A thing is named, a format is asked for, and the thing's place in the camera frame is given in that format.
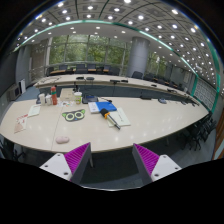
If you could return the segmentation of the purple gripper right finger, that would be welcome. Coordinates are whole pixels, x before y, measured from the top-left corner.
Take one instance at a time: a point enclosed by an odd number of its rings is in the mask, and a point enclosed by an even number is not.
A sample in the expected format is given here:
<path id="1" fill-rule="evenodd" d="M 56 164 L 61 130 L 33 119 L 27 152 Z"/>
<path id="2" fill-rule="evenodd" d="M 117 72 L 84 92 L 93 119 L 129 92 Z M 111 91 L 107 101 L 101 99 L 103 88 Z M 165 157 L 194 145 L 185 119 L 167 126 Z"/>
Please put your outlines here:
<path id="1" fill-rule="evenodd" d="M 158 155 L 138 144 L 133 145 L 132 154 L 144 185 L 181 170 L 168 155 Z"/>

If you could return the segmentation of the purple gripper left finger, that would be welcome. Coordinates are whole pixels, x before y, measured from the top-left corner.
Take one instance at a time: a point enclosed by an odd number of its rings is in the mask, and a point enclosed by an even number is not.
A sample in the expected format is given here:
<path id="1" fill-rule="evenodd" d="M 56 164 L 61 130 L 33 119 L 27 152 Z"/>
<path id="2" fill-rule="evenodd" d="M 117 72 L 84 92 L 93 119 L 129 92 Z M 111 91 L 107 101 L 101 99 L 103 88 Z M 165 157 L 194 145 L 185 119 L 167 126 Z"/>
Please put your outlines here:
<path id="1" fill-rule="evenodd" d="M 66 154 L 56 153 L 41 166 L 41 169 L 79 184 L 87 163 L 93 165 L 90 143 L 81 145 Z"/>

